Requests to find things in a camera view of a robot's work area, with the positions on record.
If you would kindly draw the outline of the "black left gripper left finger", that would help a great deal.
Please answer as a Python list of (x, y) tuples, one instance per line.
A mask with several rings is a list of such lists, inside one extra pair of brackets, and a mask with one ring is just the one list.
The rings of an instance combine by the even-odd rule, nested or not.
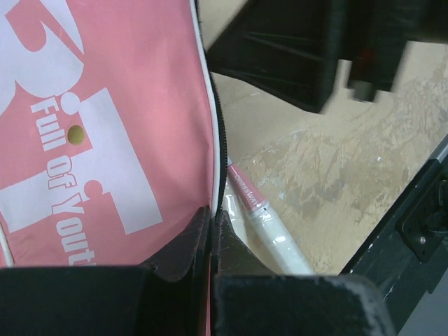
[(2, 335), (208, 335), (210, 210), (139, 265), (1, 271)]

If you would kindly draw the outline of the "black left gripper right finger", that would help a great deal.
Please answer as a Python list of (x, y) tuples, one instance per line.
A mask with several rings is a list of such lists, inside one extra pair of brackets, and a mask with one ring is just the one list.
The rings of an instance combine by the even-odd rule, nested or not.
[(356, 275), (278, 275), (238, 238), (223, 212), (211, 250), (212, 335), (386, 335), (378, 290)]

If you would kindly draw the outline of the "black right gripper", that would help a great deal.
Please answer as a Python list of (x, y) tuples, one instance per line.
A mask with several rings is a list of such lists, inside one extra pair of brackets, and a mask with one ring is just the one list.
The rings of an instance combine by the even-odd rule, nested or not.
[(338, 58), (361, 102), (390, 92), (410, 41), (447, 43), (446, 1), (247, 1), (207, 51), (210, 69), (311, 113), (333, 93)]

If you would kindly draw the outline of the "pink racket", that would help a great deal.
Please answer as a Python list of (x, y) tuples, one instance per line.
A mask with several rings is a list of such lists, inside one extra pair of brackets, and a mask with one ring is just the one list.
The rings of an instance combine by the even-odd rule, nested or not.
[(227, 175), (235, 196), (246, 211), (248, 222), (281, 271), (286, 274), (312, 275), (313, 269), (278, 213), (250, 178), (231, 160), (227, 161)]

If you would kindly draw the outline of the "pink racket cover bag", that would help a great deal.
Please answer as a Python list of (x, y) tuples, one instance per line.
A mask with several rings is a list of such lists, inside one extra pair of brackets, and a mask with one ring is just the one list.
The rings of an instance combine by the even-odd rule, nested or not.
[(137, 264), (223, 198), (196, 1), (1, 2), (1, 266)]

